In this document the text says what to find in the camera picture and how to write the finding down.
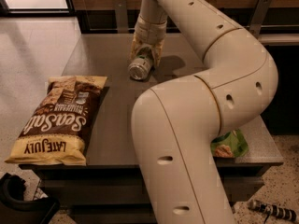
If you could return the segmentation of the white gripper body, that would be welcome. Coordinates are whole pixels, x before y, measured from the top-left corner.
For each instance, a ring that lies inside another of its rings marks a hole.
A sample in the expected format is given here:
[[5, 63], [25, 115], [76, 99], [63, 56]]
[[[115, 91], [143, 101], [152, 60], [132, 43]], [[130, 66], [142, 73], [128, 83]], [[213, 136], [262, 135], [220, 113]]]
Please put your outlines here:
[[160, 41], [164, 42], [166, 21], [162, 23], [154, 23], [152, 21], [146, 21], [139, 16], [135, 24], [135, 33], [137, 33], [143, 41], [142, 46], [152, 47]]

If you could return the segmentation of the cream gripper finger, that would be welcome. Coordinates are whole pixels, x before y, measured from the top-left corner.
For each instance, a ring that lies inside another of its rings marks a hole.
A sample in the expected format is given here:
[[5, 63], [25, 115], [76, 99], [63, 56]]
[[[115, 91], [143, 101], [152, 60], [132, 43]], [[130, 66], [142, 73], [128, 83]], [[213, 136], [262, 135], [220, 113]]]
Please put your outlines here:
[[141, 40], [141, 38], [137, 33], [134, 33], [132, 44], [131, 44], [131, 50], [130, 50], [131, 61], [135, 58], [137, 52], [139, 51], [142, 45], [143, 45], [143, 41]]
[[158, 67], [160, 64], [161, 57], [162, 57], [164, 42], [160, 41], [157, 44], [153, 45], [151, 48], [152, 48], [154, 66]]

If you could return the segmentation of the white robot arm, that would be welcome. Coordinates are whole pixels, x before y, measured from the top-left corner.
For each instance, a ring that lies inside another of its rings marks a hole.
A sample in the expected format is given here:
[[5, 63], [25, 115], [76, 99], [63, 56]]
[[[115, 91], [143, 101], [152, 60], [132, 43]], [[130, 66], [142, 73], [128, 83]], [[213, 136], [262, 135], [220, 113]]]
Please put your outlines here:
[[210, 143], [259, 116], [278, 70], [264, 46], [205, 0], [142, 0], [144, 20], [166, 13], [205, 70], [149, 88], [135, 102], [135, 153], [158, 224], [235, 224]]

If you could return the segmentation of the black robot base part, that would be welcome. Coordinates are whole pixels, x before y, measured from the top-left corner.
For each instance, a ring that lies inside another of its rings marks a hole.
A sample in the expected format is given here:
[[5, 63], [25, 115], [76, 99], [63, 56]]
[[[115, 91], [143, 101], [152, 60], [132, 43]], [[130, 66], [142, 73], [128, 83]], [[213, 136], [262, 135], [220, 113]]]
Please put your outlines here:
[[0, 178], [0, 224], [49, 224], [60, 203], [52, 197], [25, 201], [25, 181], [5, 173]]

